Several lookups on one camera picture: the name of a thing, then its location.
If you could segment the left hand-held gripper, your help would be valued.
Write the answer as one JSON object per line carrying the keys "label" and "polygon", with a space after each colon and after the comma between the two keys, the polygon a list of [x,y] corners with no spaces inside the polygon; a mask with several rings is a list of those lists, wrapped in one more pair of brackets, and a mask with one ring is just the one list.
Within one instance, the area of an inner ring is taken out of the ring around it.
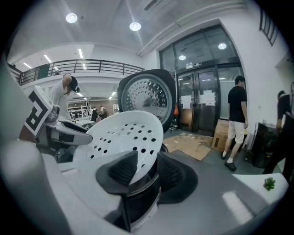
{"label": "left hand-held gripper", "polygon": [[40,86],[34,86],[28,95],[33,108],[25,121],[25,127],[33,135],[36,147],[41,153],[57,155],[61,149],[68,149],[72,155],[76,145],[87,145],[92,136],[87,129],[60,115],[60,106],[53,103]]}

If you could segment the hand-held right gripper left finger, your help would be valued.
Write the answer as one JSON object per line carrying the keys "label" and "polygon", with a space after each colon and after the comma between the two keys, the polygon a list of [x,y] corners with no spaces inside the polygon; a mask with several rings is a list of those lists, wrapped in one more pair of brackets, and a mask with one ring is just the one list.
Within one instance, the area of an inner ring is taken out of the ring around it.
{"label": "hand-held right gripper left finger", "polygon": [[45,172],[73,232],[129,232],[128,186],[137,152],[56,163],[43,155]]}

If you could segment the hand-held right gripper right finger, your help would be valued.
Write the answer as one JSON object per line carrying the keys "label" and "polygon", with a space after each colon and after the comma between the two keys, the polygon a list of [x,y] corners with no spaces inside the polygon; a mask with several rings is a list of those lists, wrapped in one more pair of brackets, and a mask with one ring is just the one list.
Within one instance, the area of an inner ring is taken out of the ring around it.
{"label": "hand-held right gripper right finger", "polygon": [[190,157],[158,155],[161,195],[140,235],[249,235],[269,204],[234,175]]}

